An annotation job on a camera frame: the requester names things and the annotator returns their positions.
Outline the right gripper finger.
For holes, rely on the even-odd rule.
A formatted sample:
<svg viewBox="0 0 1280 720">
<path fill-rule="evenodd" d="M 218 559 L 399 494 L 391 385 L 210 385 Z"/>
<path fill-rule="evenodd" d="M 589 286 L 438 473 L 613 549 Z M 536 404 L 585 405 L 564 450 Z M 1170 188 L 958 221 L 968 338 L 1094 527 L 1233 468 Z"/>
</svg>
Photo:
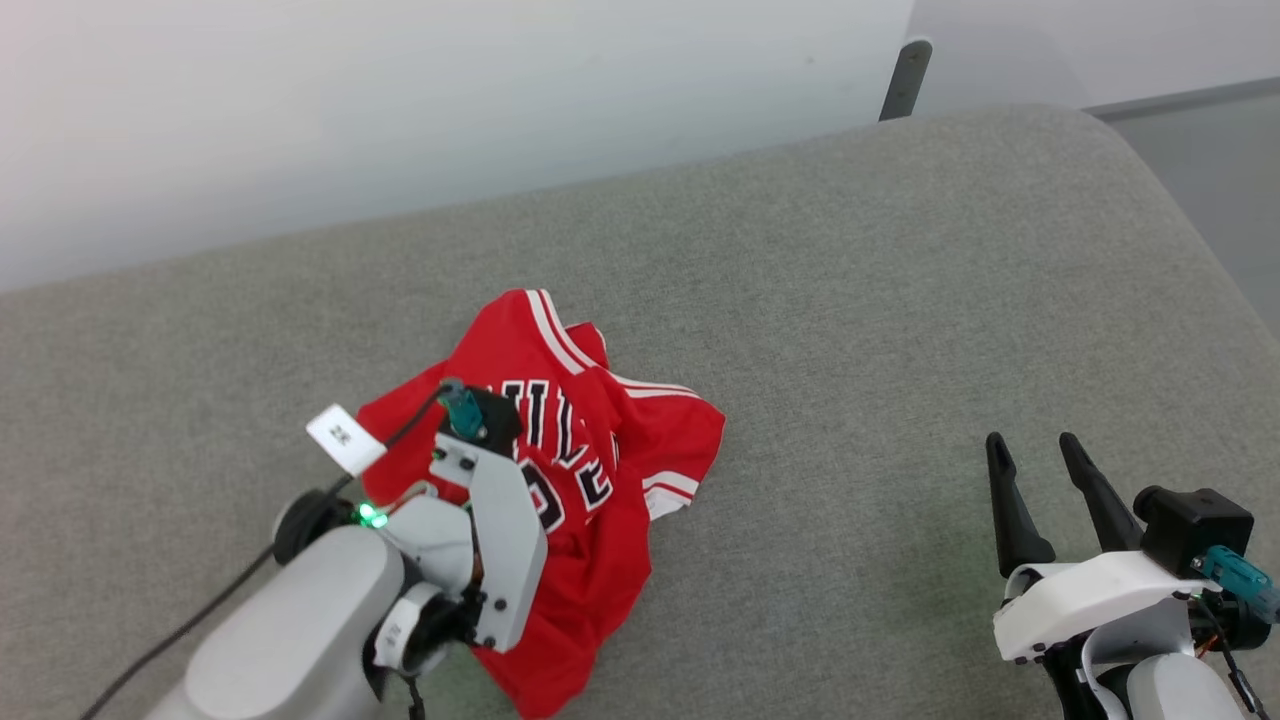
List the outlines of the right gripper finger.
<svg viewBox="0 0 1280 720">
<path fill-rule="evenodd" d="M 1129 507 L 1097 468 L 1078 437 L 1064 432 L 1059 447 L 1074 487 L 1080 491 L 1103 552 L 1135 551 L 1143 530 Z"/>
<path fill-rule="evenodd" d="M 986 456 L 1000 575 L 1009 579 L 1023 565 L 1055 562 L 1053 546 L 1032 520 L 1016 483 L 1016 464 L 998 432 L 986 437 Z"/>
</svg>

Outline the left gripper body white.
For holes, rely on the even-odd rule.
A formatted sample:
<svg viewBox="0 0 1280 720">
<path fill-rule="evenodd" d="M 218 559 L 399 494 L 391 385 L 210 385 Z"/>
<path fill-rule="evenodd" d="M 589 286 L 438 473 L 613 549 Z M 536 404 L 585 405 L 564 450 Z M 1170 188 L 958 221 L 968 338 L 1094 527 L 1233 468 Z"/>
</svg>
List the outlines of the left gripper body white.
<svg viewBox="0 0 1280 720">
<path fill-rule="evenodd" d="M 485 594 L 476 644 L 507 653 L 524 637 L 547 561 L 547 537 L 522 466 L 447 433 L 431 473 L 468 491 Z"/>
</svg>

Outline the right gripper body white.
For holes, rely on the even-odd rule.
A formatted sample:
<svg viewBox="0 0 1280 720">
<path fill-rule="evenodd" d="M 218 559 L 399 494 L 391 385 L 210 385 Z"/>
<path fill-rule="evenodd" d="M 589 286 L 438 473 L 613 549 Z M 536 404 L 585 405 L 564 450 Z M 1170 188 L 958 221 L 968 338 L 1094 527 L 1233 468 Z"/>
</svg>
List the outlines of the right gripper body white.
<svg viewBox="0 0 1280 720">
<path fill-rule="evenodd" d="M 993 615 L 1002 660 L 1033 659 L 1053 646 L 1140 612 L 1175 593 L 1219 592 L 1203 577 L 1180 578 L 1140 551 L 1101 553 L 1084 562 L 1016 568 Z"/>
</svg>

